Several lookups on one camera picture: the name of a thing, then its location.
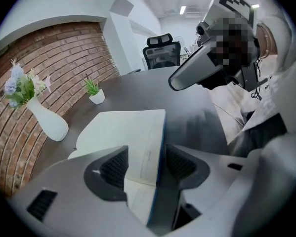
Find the fluorescent light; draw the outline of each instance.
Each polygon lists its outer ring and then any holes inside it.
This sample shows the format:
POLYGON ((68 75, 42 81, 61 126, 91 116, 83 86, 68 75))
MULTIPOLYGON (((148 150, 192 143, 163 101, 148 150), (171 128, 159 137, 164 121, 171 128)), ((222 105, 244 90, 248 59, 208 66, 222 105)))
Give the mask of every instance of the fluorescent light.
POLYGON ((186 6, 181 7, 181 11, 179 12, 180 15, 184 14, 185 8, 186 8, 186 6))

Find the paper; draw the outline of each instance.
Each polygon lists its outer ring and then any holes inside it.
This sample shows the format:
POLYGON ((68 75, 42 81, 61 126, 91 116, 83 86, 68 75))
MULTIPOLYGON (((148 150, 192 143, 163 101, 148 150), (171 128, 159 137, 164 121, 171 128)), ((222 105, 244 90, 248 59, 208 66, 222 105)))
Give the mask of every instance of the paper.
POLYGON ((99 113, 82 131, 69 158, 128 146, 124 191, 136 217, 146 225, 159 171, 165 110, 99 113))

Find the round table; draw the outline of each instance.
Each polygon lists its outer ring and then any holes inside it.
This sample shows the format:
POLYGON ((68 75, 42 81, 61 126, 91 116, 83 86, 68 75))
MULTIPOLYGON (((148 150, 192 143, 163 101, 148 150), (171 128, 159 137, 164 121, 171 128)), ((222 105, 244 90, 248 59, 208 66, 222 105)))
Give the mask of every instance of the round table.
MULTIPOLYGON (((48 166, 67 159, 75 150, 82 130, 100 112, 165 109, 165 144, 181 145, 214 154, 228 154, 226 138, 208 91, 199 85, 173 91, 168 84, 177 67, 132 73, 103 81, 105 101, 95 105, 86 94, 64 116, 69 132, 61 142, 47 139, 36 161, 32 177, 48 166)), ((178 189, 162 162, 162 174, 149 228, 157 234, 169 232, 178 189)))

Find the mesh chair back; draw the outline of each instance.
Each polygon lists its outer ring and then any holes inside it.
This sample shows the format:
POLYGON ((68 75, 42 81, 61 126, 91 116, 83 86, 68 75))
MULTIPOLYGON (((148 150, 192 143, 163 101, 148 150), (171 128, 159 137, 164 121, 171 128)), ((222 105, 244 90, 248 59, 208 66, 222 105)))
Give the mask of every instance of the mesh chair back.
POLYGON ((170 34, 148 38, 148 47, 143 49, 143 55, 148 69, 157 69, 180 65, 181 45, 172 42, 170 34))

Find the red brick wall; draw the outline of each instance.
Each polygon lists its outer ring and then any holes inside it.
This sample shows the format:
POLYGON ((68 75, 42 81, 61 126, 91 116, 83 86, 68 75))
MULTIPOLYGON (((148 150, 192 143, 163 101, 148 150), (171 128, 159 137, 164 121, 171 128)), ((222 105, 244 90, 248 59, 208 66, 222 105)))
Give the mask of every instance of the red brick wall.
POLYGON ((51 93, 39 100, 63 116, 84 94, 82 75, 97 82, 119 75, 98 23, 69 23, 30 33, 0 55, 0 190, 10 196, 25 185, 47 136, 23 106, 7 107, 3 87, 11 59, 40 79, 51 75, 51 93))

